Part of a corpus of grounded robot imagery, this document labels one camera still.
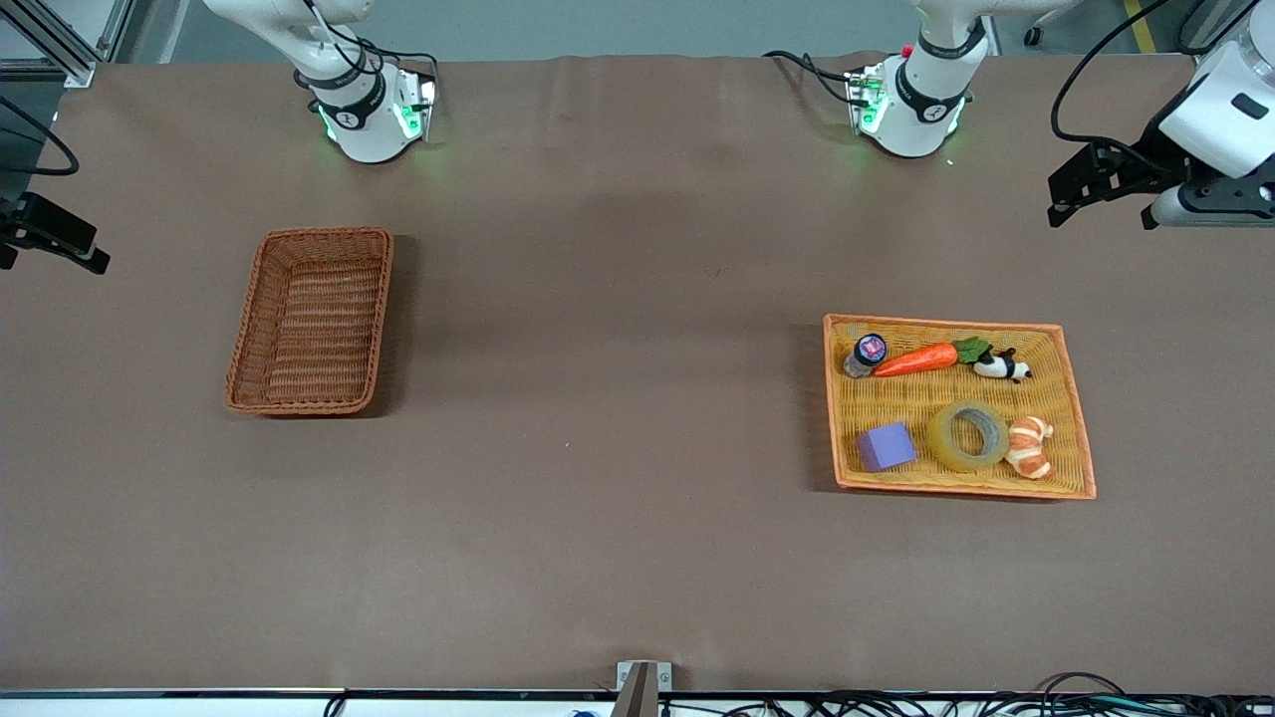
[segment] toy carrot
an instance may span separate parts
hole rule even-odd
[[[921,371],[933,371],[936,369],[946,369],[949,366],[955,366],[956,364],[973,364],[978,361],[979,355],[991,348],[992,344],[975,337],[954,341],[951,343],[933,343],[904,353],[903,356],[895,356],[889,361],[881,364],[872,371],[873,376],[889,378],[889,376],[901,376],[904,374],[917,374]]]

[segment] toy croissant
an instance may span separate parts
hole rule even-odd
[[[1024,478],[1048,478],[1053,475],[1053,466],[1040,450],[1040,444],[1052,435],[1053,426],[1035,416],[1014,421],[1010,426],[1010,452],[1005,454],[1005,459]]]

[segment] wicker basket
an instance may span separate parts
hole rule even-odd
[[[841,362],[864,333],[881,334],[890,346],[890,356],[977,336],[997,350],[1017,348],[1015,357],[1031,366],[1031,378],[1015,384],[979,376],[968,366],[954,366],[889,379],[852,379],[841,371]],[[1049,500],[1084,500],[1098,494],[1062,327],[829,314],[824,318],[824,358],[833,463],[836,482],[843,487]],[[1005,462],[974,473],[943,468],[926,447],[926,424],[945,406],[963,398],[987,401],[1007,421],[1038,416],[1053,424],[1054,434],[1044,441],[1044,454],[1057,469],[1056,475],[1033,481],[1019,476]],[[917,461],[877,473],[866,472],[856,438],[895,421],[907,424],[917,447]],[[954,432],[966,450],[977,450],[979,439],[973,425],[956,421]]]
[[[333,416],[376,388],[394,244],[377,227],[266,235],[252,259],[226,407]]]

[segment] empty basket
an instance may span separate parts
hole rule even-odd
[[[226,406],[340,415],[376,388],[394,240],[379,227],[274,231],[252,259]]]

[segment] yellow floor stripe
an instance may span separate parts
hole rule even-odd
[[[1142,5],[1137,0],[1125,0],[1125,13],[1133,17],[1142,11]],[[1155,41],[1151,40],[1151,28],[1146,27],[1146,18],[1133,23],[1133,40],[1137,42],[1137,51],[1144,55],[1155,52]]]

